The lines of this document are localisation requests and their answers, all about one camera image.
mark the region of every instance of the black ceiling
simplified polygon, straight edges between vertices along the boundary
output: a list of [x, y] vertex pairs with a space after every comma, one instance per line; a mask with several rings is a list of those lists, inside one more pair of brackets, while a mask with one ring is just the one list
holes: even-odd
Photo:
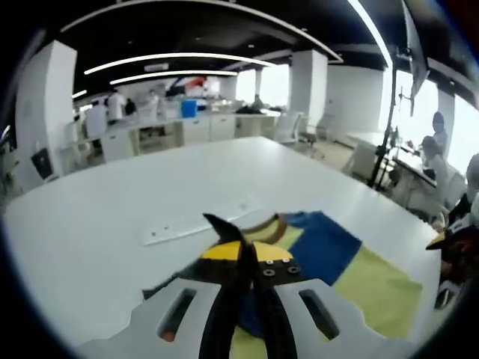
[[[242, 11], [189, 1], [135, 4], [111, 10], [60, 33], [59, 29], [94, 10], [119, 1], [63, 1], [57, 19], [49, 22], [50, 39], [78, 51], [75, 91], [104, 90], [109, 81], [144, 72], [148, 62], [125, 64], [88, 76], [83, 71], [101, 64], [140, 55], [166, 52], [215, 52], [254, 57], [282, 49], [317, 48], [280, 25]], [[400, 0], [360, 0], [387, 44], [405, 46]], [[471, 80], [479, 79], [474, 57], [451, 22], [433, 0], [408, 0], [428, 57], [454, 68]], [[375, 44], [347, 0], [238, 0], [237, 4], [273, 15], [333, 47], [338, 44]], [[348, 56], [348, 64], [356, 65]], [[231, 61], [168, 59], [170, 70], [218, 70]]]

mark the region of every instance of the black pole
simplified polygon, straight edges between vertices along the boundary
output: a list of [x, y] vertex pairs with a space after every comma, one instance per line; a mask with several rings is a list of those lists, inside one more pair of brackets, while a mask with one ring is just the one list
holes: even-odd
[[389, 106], [389, 116], [388, 116], [388, 125], [386, 126], [386, 130], [384, 131], [384, 139], [382, 140], [382, 145], [377, 147], [376, 154], [377, 160], [376, 164], [374, 165], [373, 173], [371, 174], [371, 178], [367, 185], [371, 188], [374, 187], [374, 183], [376, 182], [377, 174], [379, 173], [379, 169], [381, 167], [382, 160], [386, 154], [386, 147], [388, 146], [388, 139], [389, 135], [391, 134], [391, 122], [392, 122], [392, 115], [394, 113], [394, 107], [396, 106], [396, 77], [397, 77], [397, 67], [396, 63], [392, 63], [392, 91], [391, 91], [391, 104]]

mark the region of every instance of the blue cloth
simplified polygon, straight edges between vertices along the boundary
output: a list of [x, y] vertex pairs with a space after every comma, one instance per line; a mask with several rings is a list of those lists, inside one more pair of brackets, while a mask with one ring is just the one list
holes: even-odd
[[[283, 217], [291, 227], [303, 229], [289, 250], [302, 276], [319, 278], [332, 286], [358, 253], [361, 241], [322, 212], [289, 213]], [[252, 292], [242, 303], [239, 325], [255, 337], [263, 337]]]

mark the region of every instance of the white pillar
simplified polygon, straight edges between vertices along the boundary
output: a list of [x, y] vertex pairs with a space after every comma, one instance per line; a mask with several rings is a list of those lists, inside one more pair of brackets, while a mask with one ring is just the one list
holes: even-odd
[[456, 105], [456, 99], [443, 90], [437, 91], [438, 93], [438, 111], [441, 112], [444, 117], [444, 129], [448, 134], [448, 142], [444, 151], [444, 158], [447, 159], [449, 155], [449, 147], [451, 146], [451, 139], [454, 130], [454, 109]]
[[259, 95], [261, 91], [261, 76], [263, 75], [263, 69], [256, 70], [254, 73], [254, 94]]
[[49, 151], [53, 171], [63, 175], [60, 149], [65, 126], [73, 121], [73, 77], [76, 50], [54, 41], [26, 65], [16, 93], [16, 140], [20, 161], [39, 149]]
[[237, 77], [221, 77], [219, 79], [219, 94], [225, 99], [235, 100], [237, 97]]
[[290, 110], [309, 116], [316, 126], [324, 114], [328, 59], [314, 50], [293, 53]]

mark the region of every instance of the blue bin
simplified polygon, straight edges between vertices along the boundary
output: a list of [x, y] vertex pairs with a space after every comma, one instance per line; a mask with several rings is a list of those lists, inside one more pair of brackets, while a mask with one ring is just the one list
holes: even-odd
[[181, 115], [183, 118], [196, 117], [198, 107], [196, 106], [195, 99], [188, 99], [181, 103]]

